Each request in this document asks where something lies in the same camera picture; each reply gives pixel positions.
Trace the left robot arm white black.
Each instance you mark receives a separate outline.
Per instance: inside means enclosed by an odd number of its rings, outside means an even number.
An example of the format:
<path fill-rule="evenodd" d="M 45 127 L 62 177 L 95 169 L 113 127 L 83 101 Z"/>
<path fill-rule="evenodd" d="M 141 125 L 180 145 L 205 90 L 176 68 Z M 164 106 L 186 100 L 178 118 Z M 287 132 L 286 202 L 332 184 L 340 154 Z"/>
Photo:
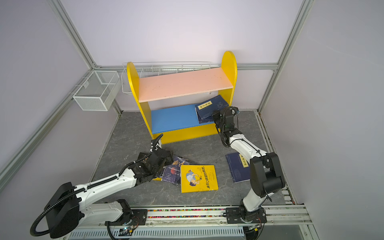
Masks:
<path fill-rule="evenodd" d="M 135 217 L 125 200 L 98 204 L 114 193 L 137 187 L 157 178 L 171 164 L 173 156 L 161 147 L 161 138 L 151 141 L 151 150 L 144 157 L 126 164 L 120 172 L 91 183 L 74 186 L 62 184 L 30 228 L 33 237 L 63 237 L 82 224 L 104 223 L 105 226 L 128 225 Z"/>

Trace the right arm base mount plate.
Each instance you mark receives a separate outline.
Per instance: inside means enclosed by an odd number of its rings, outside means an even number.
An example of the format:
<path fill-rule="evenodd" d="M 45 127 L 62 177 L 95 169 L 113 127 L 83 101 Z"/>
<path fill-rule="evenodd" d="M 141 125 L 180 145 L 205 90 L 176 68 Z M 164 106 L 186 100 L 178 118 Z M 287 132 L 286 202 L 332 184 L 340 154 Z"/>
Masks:
<path fill-rule="evenodd" d="M 266 211 L 259 208 L 253 212 L 248 212 L 242 206 L 237 208 L 226 208 L 223 217 L 228 224 L 265 224 L 267 222 Z"/>

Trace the navy book yellow label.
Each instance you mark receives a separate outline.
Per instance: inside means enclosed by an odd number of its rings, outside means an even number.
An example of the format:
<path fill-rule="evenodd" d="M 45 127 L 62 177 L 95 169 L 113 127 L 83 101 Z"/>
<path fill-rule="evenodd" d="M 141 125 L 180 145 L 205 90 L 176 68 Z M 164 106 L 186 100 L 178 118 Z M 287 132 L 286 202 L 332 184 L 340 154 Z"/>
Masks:
<path fill-rule="evenodd" d="M 227 154 L 226 160 L 234 183 L 240 183 L 250 180 L 249 164 L 241 154 Z"/>
<path fill-rule="evenodd" d="M 228 102 L 221 95 L 217 95 L 214 98 L 196 104 L 195 109 L 198 111 L 201 118 L 205 119 L 208 116 L 212 116 L 214 111 L 221 111 L 228 106 Z"/>
<path fill-rule="evenodd" d="M 212 116 L 208 116 L 207 118 L 203 119 L 203 118 L 201 118 L 201 116 L 199 115 L 198 111 L 196 111 L 196 114 L 197 114 L 197 118 L 198 118 L 198 122 L 199 122 L 199 124 L 207 124 L 207 123 L 213 123 L 213 122 L 214 122 Z"/>

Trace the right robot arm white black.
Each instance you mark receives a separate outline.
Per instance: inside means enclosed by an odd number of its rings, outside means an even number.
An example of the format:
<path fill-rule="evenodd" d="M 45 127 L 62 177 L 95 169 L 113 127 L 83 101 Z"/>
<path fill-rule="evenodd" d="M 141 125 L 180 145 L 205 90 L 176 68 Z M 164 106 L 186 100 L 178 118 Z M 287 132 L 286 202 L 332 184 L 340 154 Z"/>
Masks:
<path fill-rule="evenodd" d="M 236 107 L 215 110 L 213 120 L 222 144 L 236 150 L 249 164 L 251 190 L 239 206 L 241 218 L 248 221 L 262 212 L 264 201 L 283 189 L 286 180 L 279 156 L 258 148 L 235 126 L 234 117 L 238 113 Z"/>

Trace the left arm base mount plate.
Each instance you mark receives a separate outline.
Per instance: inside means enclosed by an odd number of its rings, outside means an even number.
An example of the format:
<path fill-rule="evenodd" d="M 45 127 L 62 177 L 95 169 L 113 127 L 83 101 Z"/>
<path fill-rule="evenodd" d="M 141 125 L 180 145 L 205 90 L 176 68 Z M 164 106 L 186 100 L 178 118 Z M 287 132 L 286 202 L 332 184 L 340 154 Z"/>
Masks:
<path fill-rule="evenodd" d="M 148 215 L 147 209 L 133 209 L 124 212 L 114 222 L 109 222 L 110 226 L 143 226 L 146 224 Z"/>

